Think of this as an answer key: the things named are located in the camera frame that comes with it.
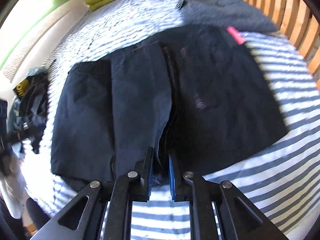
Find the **white gloved left hand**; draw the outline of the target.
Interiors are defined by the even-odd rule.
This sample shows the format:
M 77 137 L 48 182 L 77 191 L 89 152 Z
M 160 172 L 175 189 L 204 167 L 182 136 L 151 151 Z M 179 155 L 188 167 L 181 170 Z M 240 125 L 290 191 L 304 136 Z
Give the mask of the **white gloved left hand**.
M 21 219 L 26 183 L 15 153 L 11 152 L 8 157 L 4 157 L 4 168 L 8 174 L 1 171 L 1 194 L 12 218 Z

